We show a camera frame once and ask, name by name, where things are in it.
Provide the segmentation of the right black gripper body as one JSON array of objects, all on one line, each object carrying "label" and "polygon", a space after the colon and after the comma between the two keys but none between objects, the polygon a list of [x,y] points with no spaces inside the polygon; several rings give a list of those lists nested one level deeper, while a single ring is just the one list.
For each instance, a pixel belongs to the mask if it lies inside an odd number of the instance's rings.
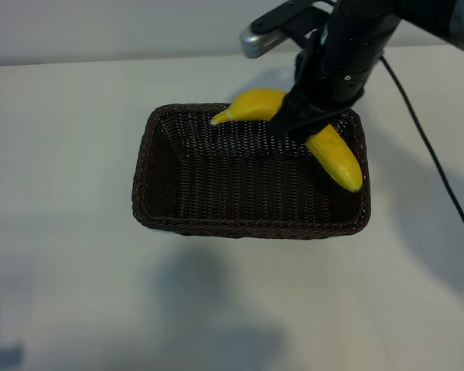
[{"label": "right black gripper body", "polygon": [[352,105],[386,44],[385,22],[328,22],[296,57],[288,104],[303,111]]}]

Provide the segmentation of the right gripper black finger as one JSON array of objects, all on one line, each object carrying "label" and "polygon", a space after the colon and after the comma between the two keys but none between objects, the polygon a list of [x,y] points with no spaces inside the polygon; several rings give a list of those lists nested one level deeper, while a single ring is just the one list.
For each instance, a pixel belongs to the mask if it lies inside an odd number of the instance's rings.
[{"label": "right gripper black finger", "polygon": [[275,136],[286,136],[296,128],[313,122],[310,99],[299,92],[289,92],[282,99],[281,106],[270,120],[269,128]]},{"label": "right gripper black finger", "polygon": [[293,118],[295,122],[293,141],[298,145],[304,144],[309,137],[318,134],[328,124],[338,120],[343,114],[343,111],[322,113],[301,111],[297,113]]}]

